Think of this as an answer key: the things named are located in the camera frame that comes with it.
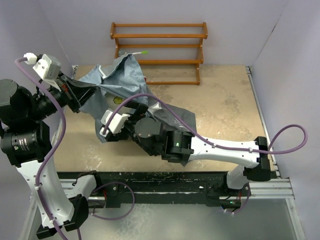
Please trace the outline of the grey striped pillowcase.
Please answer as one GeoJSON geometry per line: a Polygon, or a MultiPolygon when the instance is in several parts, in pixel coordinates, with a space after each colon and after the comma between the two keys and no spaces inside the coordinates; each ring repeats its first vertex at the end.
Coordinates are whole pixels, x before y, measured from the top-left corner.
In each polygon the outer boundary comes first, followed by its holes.
{"type": "MultiPolygon", "coordinates": [[[[106,96],[126,99],[136,94],[153,95],[145,82],[144,74],[138,61],[131,53],[116,58],[112,65],[106,67],[100,64],[96,65],[78,81],[98,87],[97,92],[80,108],[80,111],[90,114],[94,118],[95,133],[102,143],[106,143],[107,140],[100,135],[100,130],[103,127],[101,119],[111,104],[108,104],[106,96]]],[[[147,116],[155,117],[156,120],[164,123],[170,130],[187,131],[187,128],[168,109],[163,108],[163,104],[155,99],[141,96],[133,100],[152,108],[151,112],[148,111],[147,116]]],[[[197,131],[196,115],[193,112],[174,105],[167,105],[181,120],[188,124],[195,132],[197,131]]]]}

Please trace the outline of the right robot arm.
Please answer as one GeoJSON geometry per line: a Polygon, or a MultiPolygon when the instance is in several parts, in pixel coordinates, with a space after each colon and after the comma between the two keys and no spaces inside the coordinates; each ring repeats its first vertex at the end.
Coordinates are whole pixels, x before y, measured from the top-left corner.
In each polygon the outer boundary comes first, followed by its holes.
{"type": "Polygon", "coordinates": [[[119,114],[107,109],[101,119],[100,135],[108,142],[131,138],[149,156],[160,156],[170,163],[185,166],[196,160],[214,160],[236,164],[226,173],[222,190],[228,196],[235,195],[249,181],[267,182],[271,179],[268,157],[261,153],[267,148],[266,139],[230,141],[205,138],[186,131],[166,127],[155,114],[162,111],[160,103],[151,107],[130,101],[126,107],[134,112],[119,114]]]}

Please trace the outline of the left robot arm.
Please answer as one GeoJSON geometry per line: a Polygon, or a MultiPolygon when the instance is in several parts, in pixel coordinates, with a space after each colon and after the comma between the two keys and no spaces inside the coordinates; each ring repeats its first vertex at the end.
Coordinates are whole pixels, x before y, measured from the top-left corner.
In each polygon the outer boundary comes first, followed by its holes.
{"type": "Polygon", "coordinates": [[[57,104],[45,95],[31,94],[11,79],[0,82],[0,148],[23,176],[37,203],[42,220],[36,232],[39,239],[78,230],[89,216],[90,195],[103,191],[94,170],[81,173],[69,193],[63,190],[52,158],[56,146],[51,144],[50,128],[44,120],[64,106],[74,112],[79,106],[68,97],[72,81],[65,76],[59,80],[62,90],[49,90],[57,104]]]}

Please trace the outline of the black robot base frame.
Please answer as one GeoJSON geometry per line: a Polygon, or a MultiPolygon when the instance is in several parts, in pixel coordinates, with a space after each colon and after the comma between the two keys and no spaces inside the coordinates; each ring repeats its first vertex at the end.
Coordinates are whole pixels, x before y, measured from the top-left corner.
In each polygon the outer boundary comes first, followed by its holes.
{"type": "Polygon", "coordinates": [[[99,172],[104,186],[89,201],[106,208],[121,204],[184,204],[223,206],[238,209],[251,195],[246,184],[235,190],[227,187],[224,171],[195,172],[99,172]]]}

